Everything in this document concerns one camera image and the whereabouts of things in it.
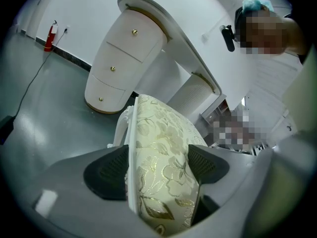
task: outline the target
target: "drawer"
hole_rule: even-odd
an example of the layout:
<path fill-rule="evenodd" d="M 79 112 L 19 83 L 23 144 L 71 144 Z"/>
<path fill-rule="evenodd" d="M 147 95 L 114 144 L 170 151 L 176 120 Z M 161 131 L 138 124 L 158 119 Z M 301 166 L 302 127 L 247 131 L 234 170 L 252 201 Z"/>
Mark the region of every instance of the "drawer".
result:
<path fill-rule="evenodd" d="M 158 25 L 145 15 L 125 10 L 106 35 L 107 42 L 143 62 L 160 38 L 166 38 Z"/>
<path fill-rule="evenodd" d="M 103 42 L 94 60 L 92 74 L 109 86 L 125 90 L 141 65 L 132 56 Z"/>
<path fill-rule="evenodd" d="M 91 106 L 102 112 L 117 112 L 118 104 L 125 91 L 103 84 L 91 73 L 89 74 L 85 99 Z"/>

